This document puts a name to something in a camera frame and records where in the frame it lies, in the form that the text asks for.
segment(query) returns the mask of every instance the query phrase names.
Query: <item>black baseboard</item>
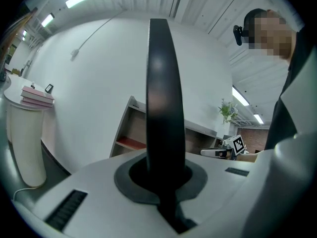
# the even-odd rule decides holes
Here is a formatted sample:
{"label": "black baseboard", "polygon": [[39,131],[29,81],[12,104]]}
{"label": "black baseboard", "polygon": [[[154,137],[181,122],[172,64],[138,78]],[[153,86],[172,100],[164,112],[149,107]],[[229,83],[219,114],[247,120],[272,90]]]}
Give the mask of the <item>black baseboard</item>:
{"label": "black baseboard", "polygon": [[65,174],[67,174],[68,176],[70,176],[71,173],[70,173],[69,171],[67,171],[67,170],[57,161],[57,159],[55,159],[55,157],[50,153],[50,151],[48,150],[48,148],[46,147],[46,145],[43,143],[42,140],[41,140],[41,145],[42,145],[42,147],[44,148],[44,150],[45,150],[45,152],[47,153],[47,155],[49,156],[49,158],[50,158],[51,160],[53,160],[54,163],[55,163],[60,169],[62,169],[62,170],[65,172]]}

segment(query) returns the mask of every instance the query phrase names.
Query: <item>picture frame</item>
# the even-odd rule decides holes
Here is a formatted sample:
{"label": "picture frame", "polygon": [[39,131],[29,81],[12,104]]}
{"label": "picture frame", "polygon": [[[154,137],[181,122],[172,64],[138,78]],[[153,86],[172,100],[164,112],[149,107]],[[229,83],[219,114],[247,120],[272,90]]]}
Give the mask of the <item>picture frame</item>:
{"label": "picture frame", "polygon": [[49,85],[45,88],[45,91],[46,91],[47,93],[51,93],[53,87],[54,87],[53,85],[49,84]]}

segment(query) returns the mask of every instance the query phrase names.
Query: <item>person's neck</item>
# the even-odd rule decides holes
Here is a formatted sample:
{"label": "person's neck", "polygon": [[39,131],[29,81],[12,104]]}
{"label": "person's neck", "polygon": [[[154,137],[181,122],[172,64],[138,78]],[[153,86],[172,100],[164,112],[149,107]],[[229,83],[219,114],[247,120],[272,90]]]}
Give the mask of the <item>person's neck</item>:
{"label": "person's neck", "polygon": [[288,59],[286,59],[288,64],[291,63],[291,60],[292,60],[292,57],[293,57],[293,54],[294,54],[294,51],[295,51],[296,35],[297,35],[297,33],[294,30],[292,30],[291,52],[290,52],[290,55],[289,55]]}

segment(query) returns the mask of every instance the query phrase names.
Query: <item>ceiling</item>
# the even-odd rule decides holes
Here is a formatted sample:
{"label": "ceiling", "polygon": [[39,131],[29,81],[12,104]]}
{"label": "ceiling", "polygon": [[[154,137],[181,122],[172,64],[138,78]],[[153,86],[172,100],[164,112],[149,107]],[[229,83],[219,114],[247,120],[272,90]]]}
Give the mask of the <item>ceiling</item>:
{"label": "ceiling", "polygon": [[[259,127],[253,117],[257,113],[264,120],[261,128],[269,127],[288,65],[273,57],[261,56],[257,51],[249,51],[247,46],[238,46],[232,29],[233,25],[243,25],[244,17],[250,10],[262,8],[278,11],[298,31],[303,23],[286,0],[86,0],[72,9],[66,7],[65,1],[26,1],[30,9],[38,8],[29,27],[39,40],[46,39],[76,19],[122,9],[158,13],[212,35],[227,47],[233,85],[250,103],[248,107],[238,103],[239,119],[245,121],[243,126]],[[41,22],[50,13],[55,19],[44,29]]]}

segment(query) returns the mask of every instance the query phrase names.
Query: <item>bookshelf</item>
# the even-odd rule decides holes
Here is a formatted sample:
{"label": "bookshelf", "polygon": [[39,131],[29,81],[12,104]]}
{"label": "bookshelf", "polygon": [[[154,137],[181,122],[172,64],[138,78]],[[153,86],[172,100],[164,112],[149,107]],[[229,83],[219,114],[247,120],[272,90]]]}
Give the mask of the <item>bookshelf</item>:
{"label": "bookshelf", "polygon": [[[199,154],[204,148],[218,145],[216,132],[184,120],[186,152]],[[122,115],[110,157],[146,148],[146,106],[130,97]]]}

